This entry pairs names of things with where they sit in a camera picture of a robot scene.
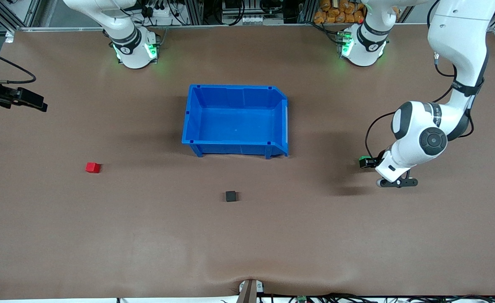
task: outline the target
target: blue plastic bin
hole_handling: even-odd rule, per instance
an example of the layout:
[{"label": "blue plastic bin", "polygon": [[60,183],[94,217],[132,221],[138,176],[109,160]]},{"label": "blue plastic bin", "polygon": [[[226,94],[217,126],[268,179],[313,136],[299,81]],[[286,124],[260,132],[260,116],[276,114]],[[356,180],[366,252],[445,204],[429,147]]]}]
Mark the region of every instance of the blue plastic bin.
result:
[{"label": "blue plastic bin", "polygon": [[273,86],[189,87],[182,144],[203,154],[288,156],[287,97]]}]

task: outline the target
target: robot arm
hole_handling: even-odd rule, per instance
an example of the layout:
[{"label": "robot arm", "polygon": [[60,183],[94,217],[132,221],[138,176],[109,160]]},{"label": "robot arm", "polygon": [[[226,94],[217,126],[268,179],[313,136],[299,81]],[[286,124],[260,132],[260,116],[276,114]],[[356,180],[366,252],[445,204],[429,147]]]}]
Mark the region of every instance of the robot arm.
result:
[{"label": "robot arm", "polygon": [[369,66],[382,56],[386,37],[394,27],[397,14],[394,6],[414,6],[428,0],[362,0],[367,16],[361,24],[345,31],[351,33],[353,44],[342,49],[341,55],[358,66]]},{"label": "robot arm", "polygon": [[145,27],[136,27],[128,17],[111,17],[104,12],[120,10],[136,4],[136,0],[64,0],[72,10],[82,12],[98,22],[117,52],[118,59],[130,69],[141,69],[157,60],[156,34]]},{"label": "robot arm", "polygon": [[389,182],[416,165],[438,157],[448,141],[469,125],[469,112],[483,84],[488,51],[485,33],[495,11],[495,0],[441,0],[431,22],[428,40],[435,53],[457,70],[450,101],[438,105],[409,101],[392,119],[397,141],[384,151],[376,170]]}]

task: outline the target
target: brown table surface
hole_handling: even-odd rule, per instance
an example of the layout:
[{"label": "brown table surface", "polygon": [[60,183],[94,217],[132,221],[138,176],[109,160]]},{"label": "brown table surface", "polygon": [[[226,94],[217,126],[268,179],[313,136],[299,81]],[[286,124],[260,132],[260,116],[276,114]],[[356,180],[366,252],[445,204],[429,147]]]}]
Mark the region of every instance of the brown table surface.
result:
[{"label": "brown table surface", "polygon": [[[495,38],[474,135],[397,190],[357,168],[365,131],[451,79],[425,26],[390,37],[360,68],[311,27],[177,29],[158,64],[130,70],[100,32],[18,32],[1,55],[36,74],[26,88],[49,111],[0,108],[0,299],[232,295],[246,278],[282,294],[495,294]],[[25,75],[0,62],[0,77]],[[181,144],[195,83],[277,86],[290,157],[197,158]],[[390,118],[370,138],[391,144]]]}]

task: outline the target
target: metal frame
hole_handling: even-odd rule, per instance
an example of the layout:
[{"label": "metal frame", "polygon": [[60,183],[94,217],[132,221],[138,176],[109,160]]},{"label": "metal frame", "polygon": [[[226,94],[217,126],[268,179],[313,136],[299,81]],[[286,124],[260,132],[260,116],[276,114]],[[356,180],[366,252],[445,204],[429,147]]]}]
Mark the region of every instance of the metal frame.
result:
[{"label": "metal frame", "polygon": [[303,21],[313,22],[313,17],[315,16],[315,12],[319,9],[319,1],[318,0],[306,0],[303,3],[303,8],[300,11],[298,16],[298,22],[302,23]]},{"label": "metal frame", "polygon": [[25,19],[21,21],[7,5],[0,1],[0,25],[11,34],[22,27],[30,26],[36,17],[36,9],[40,5],[40,2],[41,0],[31,0]]},{"label": "metal frame", "polygon": [[186,0],[185,3],[191,25],[202,25],[203,5],[198,0]]},{"label": "metal frame", "polygon": [[401,17],[399,18],[399,20],[397,21],[397,23],[405,23],[405,21],[410,16],[410,13],[412,12],[413,9],[414,9],[414,6],[407,6],[403,10],[403,12],[401,13]]}]

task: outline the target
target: cable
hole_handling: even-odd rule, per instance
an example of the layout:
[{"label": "cable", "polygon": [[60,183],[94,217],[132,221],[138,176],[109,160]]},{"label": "cable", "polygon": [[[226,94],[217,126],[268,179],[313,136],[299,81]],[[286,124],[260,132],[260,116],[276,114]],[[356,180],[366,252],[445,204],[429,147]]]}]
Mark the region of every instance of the cable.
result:
[{"label": "cable", "polygon": [[[446,92],[444,92],[444,94],[442,94],[442,96],[436,98],[436,100],[432,101],[431,103],[437,103],[438,101],[442,100],[445,96],[447,96],[451,90],[453,88],[450,86],[450,88],[448,88],[448,90],[446,90]],[[367,150],[367,153],[369,154],[369,156],[371,158],[373,158],[373,154],[371,153],[371,151],[369,150],[369,146],[367,145],[367,138],[369,137],[369,132],[371,131],[371,128],[375,125],[375,123],[377,121],[379,121],[380,119],[384,118],[384,117],[387,117],[389,115],[393,115],[395,112],[390,112],[390,113],[387,113],[387,114],[384,114],[380,117],[377,117],[377,119],[375,119],[371,125],[369,126],[369,128],[367,129],[367,132],[365,133],[365,140],[364,140],[364,143],[365,143],[365,149]]]},{"label": "cable", "polygon": [[180,22],[180,24],[182,25],[188,25],[188,22],[184,20],[184,17],[182,17],[182,11],[184,11],[184,8],[186,7],[185,4],[182,5],[182,10],[179,10],[178,9],[178,0],[175,0],[175,10],[176,10],[176,14],[173,14],[173,16],[175,17],[175,19]]},{"label": "cable", "polygon": [[266,8],[264,7],[264,4],[266,2],[268,2],[269,0],[261,0],[261,2],[259,3],[259,8],[261,8],[261,11],[265,12],[265,13],[268,13],[270,15],[275,15],[277,13],[281,13],[283,12],[283,4],[280,8],[277,8],[276,10],[272,10],[271,6],[270,5],[267,5]]},{"label": "cable", "polygon": [[335,44],[341,44],[340,42],[332,39],[332,37],[331,37],[331,35],[336,35],[338,32],[330,31],[329,29],[326,29],[323,24],[321,24],[321,26],[319,26],[316,23],[313,23],[311,21],[302,21],[302,23],[313,25],[313,27],[315,27],[315,29],[318,29],[319,31],[326,33],[326,36],[328,37],[328,39],[330,39],[330,41],[334,42]]},{"label": "cable", "polygon": [[161,38],[160,43],[158,44],[159,46],[161,46],[163,44],[163,42],[165,42],[166,36],[167,36],[167,29],[165,29],[165,32],[163,33],[163,38]]},{"label": "cable", "polygon": [[132,13],[127,13],[127,12],[126,12],[124,9],[122,9],[122,8],[120,9],[120,11],[121,11],[121,12],[123,12],[123,13],[124,13],[124,15],[130,16],[130,17],[134,15],[134,14],[132,14]]},{"label": "cable", "polygon": [[[169,9],[171,10],[171,14],[173,15],[173,17],[175,17],[175,19],[180,22],[180,25],[186,25],[185,23],[183,23],[182,21],[180,21],[180,19],[178,19],[178,17],[176,17],[176,14],[173,12],[173,7],[171,6],[171,1],[172,0],[167,0],[167,4],[169,5]],[[178,6],[176,6],[176,13],[180,16],[180,12],[178,12]]]},{"label": "cable", "polygon": [[434,65],[434,68],[436,69],[436,71],[437,71],[440,75],[443,75],[444,77],[455,77],[455,74],[453,74],[453,75],[449,75],[449,74],[444,74],[444,73],[442,73],[442,72],[438,69],[438,64],[435,64],[435,65]]},{"label": "cable", "polygon": [[465,115],[468,117],[468,120],[470,121],[470,132],[468,132],[468,134],[461,135],[458,138],[468,137],[474,132],[474,121],[472,121],[472,115],[470,113],[470,109],[467,109],[467,111],[465,112]]},{"label": "cable", "polygon": [[445,303],[451,303],[451,302],[455,302],[457,300],[461,300],[461,299],[467,299],[467,298],[471,298],[471,299],[479,299],[479,300],[483,300],[483,301],[486,301],[488,303],[494,303],[494,300],[492,298],[487,298],[487,297],[483,297],[483,296],[480,296],[480,295],[463,295],[463,296],[460,296],[460,297],[457,297],[455,299],[451,299],[451,300],[446,300],[444,298],[444,302]]},{"label": "cable", "polygon": [[36,81],[36,76],[33,75],[30,71],[27,71],[23,67],[20,67],[16,63],[13,63],[12,61],[7,60],[1,56],[0,56],[0,60],[8,63],[9,65],[12,65],[13,67],[20,69],[21,71],[23,71],[24,73],[26,73],[27,75],[30,75],[32,77],[31,80],[24,80],[24,81],[0,80],[0,84],[27,84],[27,83],[32,83],[32,82]]},{"label": "cable", "polygon": [[425,303],[442,303],[442,298],[440,297],[434,297],[434,298],[428,298],[422,295],[417,295],[414,297],[410,297],[407,302],[413,302],[413,301],[421,301]]},{"label": "cable", "polygon": [[371,154],[371,151],[369,150],[369,146],[367,146],[367,138],[369,137],[369,132],[371,131],[371,128],[372,128],[372,127],[375,125],[375,123],[376,123],[377,121],[379,121],[380,119],[382,119],[382,118],[384,118],[384,117],[387,117],[387,116],[389,116],[389,115],[393,115],[394,113],[395,113],[395,112],[390,112],[390,113],[384,114],[384,115],[382,115],[382,116],[380,116],[380,117],[377,117],[377,119],[375,119],[375,120],[371,123],[371,125],[369,126],[369,128],[367,129],[367,132],[365,133],[365,141],[364,141],[364,143],[365,143],[365,149],[367,150],[367,153],[369,154],[369,156],[370,156],[371,158],[373,158],[373,155]]},{"label": "cable", "polygon": [[436,0],[431,8],[429,8],[429,12],[427,13],[427,28],[431,27],[431,12],[433,12],[433,8],[438,4],[440,0]]},{"label": "cable", "polygon": [[[213,2],[213,5],[212,5],[213,16],[216,19],[217,23],[219,23],[221,25],[226,25],[225,23],[223,23],[221,18],[218,18],[218,16],[217,16],[217,12],[219,12],[220,10],[223,11],[223,9],[221,7],[217,7],[217,5],[219,4],[220,1],[221,0],[215,0]],[[228,24],[229,27],[231,27],[232,25],[238,24],[238,22],[240,22],[242,20],[242,18],[244,17],[245,10],[246,10],[246,4],[245,4],[244,0],[238,0],[238,16],[236,17],[234,22]]]}]

